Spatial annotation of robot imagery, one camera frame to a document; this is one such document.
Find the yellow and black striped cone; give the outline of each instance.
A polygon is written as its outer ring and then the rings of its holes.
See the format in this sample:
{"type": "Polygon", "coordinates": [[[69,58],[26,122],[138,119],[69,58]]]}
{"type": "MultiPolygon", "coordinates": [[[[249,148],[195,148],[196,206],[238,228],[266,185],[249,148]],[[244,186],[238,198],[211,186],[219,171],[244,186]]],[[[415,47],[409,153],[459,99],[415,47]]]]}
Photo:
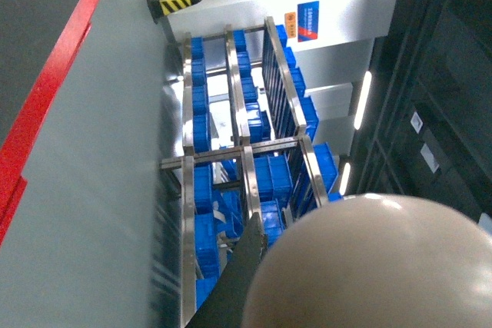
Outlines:
{"type": "Polygon", "coordinates": [[[154,22],[163,15],[170,15],[192,5],[198,4],[201,0],[147,0],[148,9],[151,11],[154,22]]]}

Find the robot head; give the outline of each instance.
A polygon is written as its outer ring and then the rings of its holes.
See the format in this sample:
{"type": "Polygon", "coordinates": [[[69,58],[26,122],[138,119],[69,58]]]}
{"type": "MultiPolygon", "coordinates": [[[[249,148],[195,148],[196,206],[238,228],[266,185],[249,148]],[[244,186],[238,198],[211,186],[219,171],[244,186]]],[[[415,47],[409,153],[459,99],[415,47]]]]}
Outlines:
{"type": "Polygon", "coordinates": [[[492,238],[455,210],[367,194],[313,211],[258,268],[243,328],[492,326],[492,238]]]}

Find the stainless steel shelf rack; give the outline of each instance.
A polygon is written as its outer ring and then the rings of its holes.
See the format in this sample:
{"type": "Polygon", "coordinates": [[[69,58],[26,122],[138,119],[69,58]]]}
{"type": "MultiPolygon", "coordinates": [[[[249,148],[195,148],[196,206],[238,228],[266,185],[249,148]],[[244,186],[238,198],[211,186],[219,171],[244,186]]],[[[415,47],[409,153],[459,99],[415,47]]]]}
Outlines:
{"type": "Polygon", "coordinates": [[[311,143],[311,139],[305,134],[306,120],[304,113],[292,81],[273,18],[267,17],[263,26],[256,26],[245,31],[264,32],[264,56],[262,63],[263,65],[270,65],[268,71],[264,71],[264,84],[272,120],[274,121],[274,126],[278,127],[279,120],[283,118],[283,112],[287,111],[288,118],[294,122],[294,134],[290,137],[281,137],[280,132],[276,130],[275,134],[281,138],[251,144],[234,34],[231,26],[228,26],[223,34],[210,35],[204,37],[204,40],[223,38],[225,41],[225,52],[227,55],[226,72],[228,75],[234,147],[224,150],[195,153],[193,145],[191,35],[187,34],[185,42],[182,45],[184,77],[182,132],[184,156],[164,159],[160,163],[161,170],[167,171],[168,173],[178,168],[182,169],[181,327],[185,327],[193,317],[196,304],[195,282],[197,268],[194,249],[194,166],[196,164],[212,163],[232,158],[236,159],[239,181],[233,184],[233,186],[239,186],[245,222],[248,222],[254,213],[258,213],[261,219],[260,197],[254,169],[255,154],[271,152],[287,154],[294,185],[298,181],[301,167],[305,165],[317,207],[323,207],[328,203],[327,192],[324,188],[320,168],[317,165],[313,144],[311,143]],[[272,76],[274,75],[280,75],[280,84],[274,84],[272,80],[272,76]]]}

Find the metal rack frame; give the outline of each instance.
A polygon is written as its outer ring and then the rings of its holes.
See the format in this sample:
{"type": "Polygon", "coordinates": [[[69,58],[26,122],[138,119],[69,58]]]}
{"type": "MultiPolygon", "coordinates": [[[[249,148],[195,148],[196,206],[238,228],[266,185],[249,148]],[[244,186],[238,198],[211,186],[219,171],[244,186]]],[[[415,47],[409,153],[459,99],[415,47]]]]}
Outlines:
{"type": "MultiPolygon", "coordinates": [[[[273,141],[264,141],[251,144],[248,116],[242,91],[241,76],[239,73],[238,54],[236,52],[234,33],[228,25],[224,33],[210,35],[204,38],[225,40],[226,69],[228,74],[228,90],[230,112],[234,135],[234,147],[196,153],[193,142],[193,94],[191,79],[191,34],[186,34],[183,43],[183,149],[184,156],[164,159],[159,167],[162,171],[172,174],[173,170],[182,168],[181,185],[181,327],[185,327],[195,313],[196,291],[195,281],[199,273],[196,268],[196,255],[194,249],[194,166],[196,164],[212,163],[235,158],[239,181],[233,183],[233,187],[239,185],[241,190],[241,206],[244,220],[248,221],[258,213],[261,220],[261,205],[258,193],[258,182],[254,168],[254,155],[260,153],[286,152],[288,153],[289,166],[292,177],[297,182],[303,164],[307,168],[307,174],[311,181],[314,198],[317,207],[323,207],[328,203],[326,189],[317,164],[311,139],[305,135],[306,120],[299,101],[298,94],[292,81],[292,76],[284,55],[272,17],[267,17],[263,26],[249,28],[247,32],[264,31],[265,39],[269,38],[273,47],[274,57],[278,63],[282,86],[285,89],[292,118],[295,123],[293,137],[280,138],[273,141]]],[[[271,108],[271,86],[265,82],[265,91],[268,104],[271,108]]]]}

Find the blue plastic bin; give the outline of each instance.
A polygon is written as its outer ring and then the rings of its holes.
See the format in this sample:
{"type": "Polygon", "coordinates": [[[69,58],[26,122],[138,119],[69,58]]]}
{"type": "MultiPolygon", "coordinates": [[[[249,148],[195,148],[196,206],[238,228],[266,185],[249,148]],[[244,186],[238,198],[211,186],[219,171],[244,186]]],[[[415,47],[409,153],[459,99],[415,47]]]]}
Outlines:
{"type": "Polygon", "coordinates": [[[297,62],[294,57],[294,52],[291,47],[284,48],[285,59],[287,60],[287,65],[289,68],[295,68],[297,62]]]}
{"type": "Polygon", "coordinates": [[[292,195],[291,170],[285,155],[267,157],[273,185],[273,198],[277,199],[278,206],[285,208],[289,204],[292,195]]]}
{"type": "Polygon", "coordinates": [[[295,91],[298,92],[298,97],[303,98],[306,92],[306,83],[300,68],[291,68],[292,81],[294,81],[295,91]]]}
{"type": "Polygon", "coordinates": [[[215,285],[217,284],[217,280],[217,277],[211,277],[196,281],[197,310],[200,309],[200,306],[207,299],[208,295],[210,295],[215,285]]]}
{"type": "Polygon", "coordinates": [[[330,193],[335,181],[338,178],[338,168],[335,164],[335,160],[333,159],[330,146],[328,143],[315,145],[314,153],[316,154],[317,165],[320,168],[324,186],[326,187],[326,192],[330,193]]]}
{"type": "Polygon", "coordinates": [[[287,46],[287,32],[285,31],[284,25],[277,26],[278,38],[283,48],[287,46]]]}
{"type": "Polygon", "coordinates": [[[337,191],[337,192],[334,192],[332,194],[328,194],[328,200],[333,203],[334,201],[339,201],[339,200],[343,200],[344,197],[340,195],[340,193],[337,191]]]}
{"type": "Polygon", "coordinates": [[[233,32],[234,43],[236,44],[236,51],[246,51],[246,35],[243,30],[237,30],[233,32]]]}
{"type": "Polygon", "coordinates": [[[194,205],[197,213],[206,214],[213,211],[212,207],[212,164],[194,169],[194,205]]]}
{"type": "Polygon", "coordinates": [[[271,182],[269,167],[268,157],[257,157],[254,159],[254,170],[258,182],[260,201],[270,201],[273,198],[274,188],[271,182]]]}
{"type": "Polygon", "coordinates": [[[261,119],[263,121],[263,136],[261,139],[262,141],[269,141],[271,139],[271,126],[270,121],[268,120],[267,111],[261,112],[261,119]]]}
{"type": "Polygon", "coordinates": [[[238,64],[241,78],[251,77],[251,62],[246,51],[238,52],[238,64]]]}
{"type": "Polygon", "coordinates": [[[205,60],[191,60],[191,80],[193,81],[193,86],[203,86],[207,83],[205,60]]]}
{"type": "Polygon", "coordinates": [[[320,123],[320,119],[317,116],[313,99],[311,98],[311,96],[307,96],[305,98],[299,98],[299,101],[301,103],[302,111],[304,112],[304,117],[306,118],[306,134],[311,138],[311,140],[314,140],[317,126],[320,123]]]}
{"type": "Polygon", "coordinates": [[[203,58],[204,58],[203,38],[192,38],[191,59],[203,59],[203,58]]]}
{"type": "Polygon", "coordinates": [[[193,116],[193,143],[197,153],[211,150],[210,121],[207,114],[193,116]]]}
{"type": "Polygon", "coordinates": [[[277,199],[280,207],[286,207],[293,186],[285,155],[257,157],[254,159],[254,169],[260,201],[277,199]]]}
{"type": "MultiPolygon", "coordinates": [[[[328,144],[319,144],[314,146],[317,164],[320,168],[321,177],[327,193],[330,193],[335,181],[338,177],[338,169],[334,162],[328,144]]],[[[296,189],[295,204],[292,204],[292,210],[296,214],[304,215],[315,208],[313,190],[309,181],[306,167],[301,168],[301,176],[296,189]]]]}
{"type": "Polygon", "coordinates": [[[193,114],[208,113],[208,89],[207,85],[193,86],[193,114]]]}
{"type": "Polygon", "coordinates": [[[258,102],[258,92],[256,91],[256,87],[254,86],[253,78],[242,78],[241,85],[243,87],[244,103],[258,102]]]}
{"type": "Polygon", "coordinates": [[[261,217],[264,232],[268,235],[268,246],[271,247],[284,231],[281,209],[278,206],[278,202],[273,200],[261,203],[261,217]]]}
{"type": "Polygon", "coordinates": [[[216,235],[212,213],[194,216],[194,247],[205,278],[219,277],[221,273],[216,235]]]}
{"type": "Polygon", "coordinates": [[[238,179],[238,172],[236,170],[236,163],[232,159],[229,161],[222,161],[222,167],[228,172],[229,180],[236,181],[238,179]]]}
{"type": "Polygon", "coordinates": [[[243,222],[242,217],[233,212],[224,212],[225,223],[219,219],[216,219],[217,232],[225,232],[228,238],[239,238],[243,234],[243,222]]]}
{"type": "Polygon", "coordinates": [[[260,105],[258,103],[246,104],[246,115],[248,117],[251,143],[261,142],[263,138],[263,120],[261,118],[260,105]]]}

